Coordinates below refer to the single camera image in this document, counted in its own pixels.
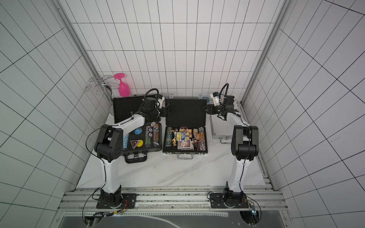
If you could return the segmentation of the yellow round disc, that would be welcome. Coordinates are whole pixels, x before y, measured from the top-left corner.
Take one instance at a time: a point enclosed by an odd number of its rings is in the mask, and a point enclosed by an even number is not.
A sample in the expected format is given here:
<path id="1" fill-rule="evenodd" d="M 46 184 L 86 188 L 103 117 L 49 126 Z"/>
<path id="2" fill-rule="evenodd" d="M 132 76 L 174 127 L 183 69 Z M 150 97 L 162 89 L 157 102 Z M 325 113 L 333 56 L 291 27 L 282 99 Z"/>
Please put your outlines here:
<path id="1" fill-rule="evenodd" d="M 137 144 L 137 147 L 142 147 L 144 144 L 143 140 L 139 140 L 138 141 L 138 144 Z"/>

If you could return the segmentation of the silver aluminium poker case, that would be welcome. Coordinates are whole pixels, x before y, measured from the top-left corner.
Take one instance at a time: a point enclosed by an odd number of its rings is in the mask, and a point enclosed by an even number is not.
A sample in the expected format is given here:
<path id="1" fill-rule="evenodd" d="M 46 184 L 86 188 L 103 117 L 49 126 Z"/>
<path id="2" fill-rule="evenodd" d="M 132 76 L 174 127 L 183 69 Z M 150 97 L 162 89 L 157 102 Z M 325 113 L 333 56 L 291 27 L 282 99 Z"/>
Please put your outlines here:
<path id="1" fill-rule="evenodd" d="M 231 144 L 233 126 L 217 117 L 216 115 L 209 116 L 211 123 L 212 138 L 220 141 L 221 144 Z"/>

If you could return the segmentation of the pink plastic goblet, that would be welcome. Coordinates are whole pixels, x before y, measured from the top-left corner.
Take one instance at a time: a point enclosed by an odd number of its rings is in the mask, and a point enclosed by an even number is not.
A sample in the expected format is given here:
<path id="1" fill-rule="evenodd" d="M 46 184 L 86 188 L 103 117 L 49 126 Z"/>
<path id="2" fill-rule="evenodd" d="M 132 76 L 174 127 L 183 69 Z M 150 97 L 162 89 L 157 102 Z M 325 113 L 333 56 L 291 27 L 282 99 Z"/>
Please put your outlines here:
<path id="1" fill-rule="evenodd" d="M 119 88 L 118 92 L 121 97 L 128 97 L 131 95 L 130 89 L 128 85 L 123 82 L 123 79 L 125 78 L 124 73 L 117 73 L 114 75 L 114 79 L 119 81 Z"/>

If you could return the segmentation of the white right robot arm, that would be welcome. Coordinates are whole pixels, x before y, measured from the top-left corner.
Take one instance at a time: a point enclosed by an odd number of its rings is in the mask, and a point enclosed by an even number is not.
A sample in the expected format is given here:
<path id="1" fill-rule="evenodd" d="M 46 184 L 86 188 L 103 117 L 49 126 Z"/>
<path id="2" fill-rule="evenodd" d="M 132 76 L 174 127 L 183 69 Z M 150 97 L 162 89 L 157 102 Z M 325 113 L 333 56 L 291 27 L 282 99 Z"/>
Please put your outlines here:
<path id="1" fill-rule="evenodd" d="M 231 153 L 234 156 L 232 173 L 226 182 L 222 194 L 209 193 L 212 206 L 233 208 L 249 208 L 250 202 L 244 193 L 243 182 L 250 163 L 259 153 L 258 127 L 248 124 L 234 108 L 234 96 L 221 95 L 214 92 L 210 95 L 212 104 L 204 107 L 209 115 L 217 115 L 232 126 Z"/>

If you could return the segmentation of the multicolour chip row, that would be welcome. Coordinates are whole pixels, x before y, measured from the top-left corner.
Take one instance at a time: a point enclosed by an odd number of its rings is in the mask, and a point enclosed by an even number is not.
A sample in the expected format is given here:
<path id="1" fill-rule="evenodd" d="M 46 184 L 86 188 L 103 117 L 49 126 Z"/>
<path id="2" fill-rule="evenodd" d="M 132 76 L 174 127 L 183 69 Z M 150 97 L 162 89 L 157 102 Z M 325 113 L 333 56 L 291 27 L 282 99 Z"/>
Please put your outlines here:
<path id="1" fill-rule="evenodd" d="M 199 151 L 206 151 L 204 127 L 199 127 L 198 133 L 199 133 Z"/>

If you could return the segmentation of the aluminium mounting rail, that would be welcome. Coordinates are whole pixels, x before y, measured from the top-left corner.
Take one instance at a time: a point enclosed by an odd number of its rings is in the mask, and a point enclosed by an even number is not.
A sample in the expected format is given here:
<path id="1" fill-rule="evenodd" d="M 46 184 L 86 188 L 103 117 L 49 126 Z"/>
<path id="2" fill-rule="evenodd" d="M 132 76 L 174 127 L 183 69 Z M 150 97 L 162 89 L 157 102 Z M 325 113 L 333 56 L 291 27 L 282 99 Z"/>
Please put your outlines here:
<path id="1" fill-rule="evenodd" d="M 243 200 L 224 200 L 222 188 L 123 188 L 115 206 L 100 199 L 100 192 L 77 190 L 64 194 L 59 211 L 67 215 L 93 216 L 118 211 L 123 215 L 218 215 L 229 211 L 286 211 L 281 192 L 249 186 Z"/>

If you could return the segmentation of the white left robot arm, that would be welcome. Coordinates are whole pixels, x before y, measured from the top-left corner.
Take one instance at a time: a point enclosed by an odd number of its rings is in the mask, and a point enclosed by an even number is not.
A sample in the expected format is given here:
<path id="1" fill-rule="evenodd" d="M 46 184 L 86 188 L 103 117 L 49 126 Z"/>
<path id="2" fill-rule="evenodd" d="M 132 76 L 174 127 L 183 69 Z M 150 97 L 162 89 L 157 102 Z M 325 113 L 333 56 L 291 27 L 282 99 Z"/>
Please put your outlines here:
<path id="1" fill-rule="evenodd" d="M 122 156 L 129 164 L 144 162 L 149 152 L 162 149 L 160 120 L 166 109 L 164 100 L 162 95 L 144 96 L 140 108 L 130 118 L 100 128 L 94 151 L 104 166 L 105 184 L 97 208 L 119 209 L 132 203 L 121 193 L 117 159 Z"/>

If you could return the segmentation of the blue round chip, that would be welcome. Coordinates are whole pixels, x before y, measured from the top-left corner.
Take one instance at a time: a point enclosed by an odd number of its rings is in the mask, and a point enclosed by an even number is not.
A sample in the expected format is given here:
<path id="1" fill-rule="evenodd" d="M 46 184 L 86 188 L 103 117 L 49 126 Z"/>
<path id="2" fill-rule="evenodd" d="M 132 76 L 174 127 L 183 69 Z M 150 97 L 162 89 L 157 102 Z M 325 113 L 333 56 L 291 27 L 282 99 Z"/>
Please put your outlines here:
<path id="1" fill-rule="evenodd" d="M 141 127 L 134 130 L 135 135 L 140 135 L 143 132 L 143 129 Z"/>

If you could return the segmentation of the purple card box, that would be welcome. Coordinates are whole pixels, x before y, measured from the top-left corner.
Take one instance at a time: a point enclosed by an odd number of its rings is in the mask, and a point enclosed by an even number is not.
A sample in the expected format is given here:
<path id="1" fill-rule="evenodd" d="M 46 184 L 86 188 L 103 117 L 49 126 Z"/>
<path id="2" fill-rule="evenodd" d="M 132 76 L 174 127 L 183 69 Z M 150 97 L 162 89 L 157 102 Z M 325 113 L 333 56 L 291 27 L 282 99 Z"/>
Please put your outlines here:
<path id="1" fill-rule="evenodd" d="M 178 141 L 177 148 L 178 150 L 190 150 L 192 146 L 191 140 L 180 140 Z"/>

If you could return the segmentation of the triangle dealer plaque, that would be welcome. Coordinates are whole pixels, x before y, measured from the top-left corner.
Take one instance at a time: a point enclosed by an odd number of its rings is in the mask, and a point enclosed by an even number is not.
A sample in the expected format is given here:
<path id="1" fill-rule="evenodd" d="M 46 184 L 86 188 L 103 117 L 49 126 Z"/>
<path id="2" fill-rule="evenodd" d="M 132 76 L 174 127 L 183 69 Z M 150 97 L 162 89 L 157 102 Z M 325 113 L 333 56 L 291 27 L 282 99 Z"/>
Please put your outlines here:
<path id="1" fill-rule="evenodd" d="M 130 144 L 131 144 L 132 149 L 137 148 L 138 141 L 139 141 L 139 140 L 131 140 L 131 141 L 130 141 Z"/>

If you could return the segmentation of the black poker case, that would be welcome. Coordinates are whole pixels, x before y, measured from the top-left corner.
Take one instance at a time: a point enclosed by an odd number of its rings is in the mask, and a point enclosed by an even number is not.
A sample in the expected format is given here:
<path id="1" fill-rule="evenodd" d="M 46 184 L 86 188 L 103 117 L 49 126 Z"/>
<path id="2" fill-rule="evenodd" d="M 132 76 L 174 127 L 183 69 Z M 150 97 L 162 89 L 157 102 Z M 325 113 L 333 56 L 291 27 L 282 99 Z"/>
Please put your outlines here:
<path id="1" fill-rule="evenodd" d="M 162 95 L 113 99 L 113 127 L 123 127 L 121 155 L 128 164 L 145 162 L 147 154 L 162 150 Z"/>
<path id="2" fill-rule="evenodd" d="M 170 112 L 165 117 L 165 133 L 163 142 L 163 153 L 176 154 L 178 157 L 183 154 L 207 154 L 207 131 L 206 131 L 206 112 L 204 106 L 207 105 L 205 99 L 169 99 Z M 173 145 L 166 147 L 166 131 L 170 126 L 174 129 Z M 206 151 L 199 151 L 198 128 L 204 127 Z M 180 140 L 191 140 L 190 150 L 178 150 L 177 144 Z"/>

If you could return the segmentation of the black middle poker case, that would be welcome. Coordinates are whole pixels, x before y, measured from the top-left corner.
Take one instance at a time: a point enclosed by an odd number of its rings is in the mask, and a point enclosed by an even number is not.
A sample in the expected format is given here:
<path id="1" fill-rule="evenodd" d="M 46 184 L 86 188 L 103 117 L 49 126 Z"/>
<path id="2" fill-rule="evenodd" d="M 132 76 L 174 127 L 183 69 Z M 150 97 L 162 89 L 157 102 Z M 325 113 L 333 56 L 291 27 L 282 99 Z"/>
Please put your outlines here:
<path id="1" fill-rule="evenodd" d="M 165 117 L 165 133 L 163 142 L 163 153 L 176 154 L 178 157 L 183 154 L 207 154 L 207 131 L 206 131 L 206 112 L 204 106 L 207 105 L 205 99 L 169 99 L 170 112 Z M 166 131 L 170 126 L 174 129 L 173 145 L 166 147 Z M 204 127 L 206 151 L 199 151 L 198 128 Z M 190 150 L 178 150 L 177 144 L 180 140 L 191 140 Z"/>

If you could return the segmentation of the black left poker case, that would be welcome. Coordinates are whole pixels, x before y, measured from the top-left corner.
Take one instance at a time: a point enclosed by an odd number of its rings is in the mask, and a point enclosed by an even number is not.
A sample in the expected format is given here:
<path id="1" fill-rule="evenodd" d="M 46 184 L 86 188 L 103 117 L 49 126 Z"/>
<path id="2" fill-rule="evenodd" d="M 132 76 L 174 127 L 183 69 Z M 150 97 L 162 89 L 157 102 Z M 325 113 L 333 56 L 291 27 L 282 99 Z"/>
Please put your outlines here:
<path id="1" fill-rule="evenodd" d="M 123 127 L 121 155 L 128 164 L 145 162 L 147 154 L 162 150 L 162 95 L 113 99 L 113 127 Z"/>

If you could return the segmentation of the green blue chip row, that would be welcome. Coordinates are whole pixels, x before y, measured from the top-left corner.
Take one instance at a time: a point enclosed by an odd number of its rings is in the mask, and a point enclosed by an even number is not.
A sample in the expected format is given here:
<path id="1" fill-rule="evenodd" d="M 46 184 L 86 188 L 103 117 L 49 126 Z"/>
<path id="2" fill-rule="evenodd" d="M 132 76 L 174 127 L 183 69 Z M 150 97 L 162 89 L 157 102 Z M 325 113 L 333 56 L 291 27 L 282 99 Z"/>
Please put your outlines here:
<path id="1" fill-rule="evenodd" d="M 174 129 L 170 126 L 167 127 L 166 131 L 166 147 L 171 147 L 173 145 L 173 139 L 174 139 Z"/>

